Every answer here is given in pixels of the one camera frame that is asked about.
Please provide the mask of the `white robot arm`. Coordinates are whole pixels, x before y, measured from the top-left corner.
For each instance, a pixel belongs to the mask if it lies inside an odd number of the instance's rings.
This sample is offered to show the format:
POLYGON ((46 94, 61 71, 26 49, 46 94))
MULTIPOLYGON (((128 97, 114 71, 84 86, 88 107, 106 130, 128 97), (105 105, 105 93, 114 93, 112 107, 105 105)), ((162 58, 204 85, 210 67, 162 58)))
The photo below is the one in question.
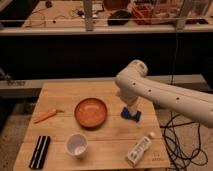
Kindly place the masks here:
POLYGON ((213 95, 152 81, 146 78, 147 72, 144 62, 133 60, 116 75, 118 96, 128 107, 143 97, 213 128, 213 95))

